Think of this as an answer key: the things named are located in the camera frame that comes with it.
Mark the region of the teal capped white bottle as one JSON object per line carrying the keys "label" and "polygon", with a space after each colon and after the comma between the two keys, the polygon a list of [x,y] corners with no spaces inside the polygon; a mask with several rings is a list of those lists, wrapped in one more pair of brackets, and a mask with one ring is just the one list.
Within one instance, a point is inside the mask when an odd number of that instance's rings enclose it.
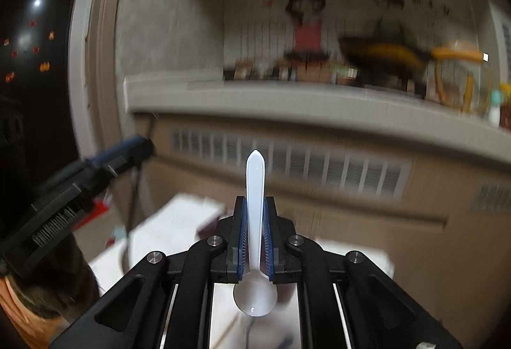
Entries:
{"label": "teal capped white bottle", "polygon": [[500,127],[500,105],[501,105],[501,92],[499,89],[492,89],[489,99],[489,123],[496,128]]}

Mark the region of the maroon plastic utensil caddy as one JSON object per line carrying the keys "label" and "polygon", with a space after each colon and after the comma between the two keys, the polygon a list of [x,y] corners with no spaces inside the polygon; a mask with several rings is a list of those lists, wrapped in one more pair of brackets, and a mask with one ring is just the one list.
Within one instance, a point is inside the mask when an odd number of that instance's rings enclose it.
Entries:
{"label": "maroon plastic utensil caddy", "polygon": [[208,239],[209,237],[213,236],[216,233],[218,222],[219,222],[218,219],[214,219],[214,220],[210,221],[208,224],[201,226],[197,230],[198,239],[204,240],[204,239]]}

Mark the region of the orange cloth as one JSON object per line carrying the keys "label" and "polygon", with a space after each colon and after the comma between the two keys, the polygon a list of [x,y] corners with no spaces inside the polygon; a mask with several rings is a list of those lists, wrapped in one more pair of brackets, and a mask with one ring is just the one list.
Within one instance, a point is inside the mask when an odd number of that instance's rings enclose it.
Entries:
{"label": "orange cloth", "polygon": [[29,310],[7,278],[1,279],[1,308],[7,315],[8,323],[29,348],[49,348],[57,330],[65,323],[61,315],[44,318]]}

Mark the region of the white table cloth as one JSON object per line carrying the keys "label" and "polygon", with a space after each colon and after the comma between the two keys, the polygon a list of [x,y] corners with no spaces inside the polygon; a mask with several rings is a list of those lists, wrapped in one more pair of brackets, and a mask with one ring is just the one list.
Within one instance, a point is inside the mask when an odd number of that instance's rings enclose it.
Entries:
{"label": "white table cloth", "polygon": [[[167,255],[188,250],[208,225],[225,216],[225,205],[213,199],[180,193],[152,217],[138,225],[129,235],[120,225],[109,232],[107,248],[90,263],[99,283],[100,293],[124,276],[122,252],[128,251],[133,267],[153,250]],[[232,285],[214,288],[210,322],[211,348],[300,348],[301,334],[296,287],[276,304],[273,311],[252,318],[238,309]]]}

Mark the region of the grey kitchen countertop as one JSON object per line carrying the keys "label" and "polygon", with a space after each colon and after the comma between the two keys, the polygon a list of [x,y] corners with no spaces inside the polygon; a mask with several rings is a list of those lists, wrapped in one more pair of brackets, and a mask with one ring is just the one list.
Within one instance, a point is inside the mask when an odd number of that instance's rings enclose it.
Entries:
{"label": "grey kitchen countertop", "polygon": [[382,134],[510,163],[510,133],[482,118],[372,89],[271,81],[186,81],[167,73],[123,83],[129,113],[293,122]]}

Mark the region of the small grey vent grille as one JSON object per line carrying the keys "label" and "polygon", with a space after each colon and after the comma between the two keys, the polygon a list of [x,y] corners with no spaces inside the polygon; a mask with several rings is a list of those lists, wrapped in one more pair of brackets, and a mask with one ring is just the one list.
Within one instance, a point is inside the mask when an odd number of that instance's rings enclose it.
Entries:
{"label": "small grey vent grille", "polygon": [[483,182],[471,203],[472,211],[486,213],[510,213],[511,187],[508,183]]}

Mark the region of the yellow container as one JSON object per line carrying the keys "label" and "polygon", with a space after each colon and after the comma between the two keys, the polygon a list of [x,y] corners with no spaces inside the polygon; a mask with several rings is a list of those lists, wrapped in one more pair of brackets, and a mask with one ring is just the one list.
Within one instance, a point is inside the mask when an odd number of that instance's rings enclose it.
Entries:
{"label": "yellow container", "polygon": [[500,127],[511,130],[511,84],[500,84]]}

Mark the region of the long grey vent grille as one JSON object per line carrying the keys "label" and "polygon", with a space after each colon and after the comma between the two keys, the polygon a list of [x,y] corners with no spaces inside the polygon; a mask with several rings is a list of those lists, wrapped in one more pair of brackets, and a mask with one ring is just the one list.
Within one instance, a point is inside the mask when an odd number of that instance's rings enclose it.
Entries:
{"label": "long grey vent grille", "polygon": [[282,139],[198,128],[172,129],[170,137],[173,152],[232,169],[245,168],[248,157],[257,150],[263,156],[266,175],[310,182],[353,195],[401,199],[411,171],[408,160]]}

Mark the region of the white plastic spoon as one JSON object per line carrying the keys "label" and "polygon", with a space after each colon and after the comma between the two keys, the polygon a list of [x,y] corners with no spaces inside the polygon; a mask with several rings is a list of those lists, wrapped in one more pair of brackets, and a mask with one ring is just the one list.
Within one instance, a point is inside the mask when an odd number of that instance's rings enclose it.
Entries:
{"label": "white plastic spoon", "polygon": [[276,286],[262,272],[263,210],[265,190],[265,162],[263,155],[254,150],[246,163],[246,196],[243,209],[246,227],[242,230],[242,245],[245,266],[242,279],[234,288],[236,306],[251,317],[268,315],[277,301]]}

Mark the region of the red floor mat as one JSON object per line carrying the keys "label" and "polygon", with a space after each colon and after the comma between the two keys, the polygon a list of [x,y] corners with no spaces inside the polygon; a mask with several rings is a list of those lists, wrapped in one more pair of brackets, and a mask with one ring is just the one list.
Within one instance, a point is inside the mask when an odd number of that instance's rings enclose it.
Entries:
{"label": "red floor mat", "polygon": [[103,214],[109,212],[109,210],[113,207],[113,197],[112,196],[104,196],[102,198],[95,198],[94,199],[94,206],[91,211],[89,211],[86,216],[77,223],[73,230],[77,231],[79,228],[81,228],[84,225],[89,224],[91,221],[95,220],[96,218],[102,216]]}

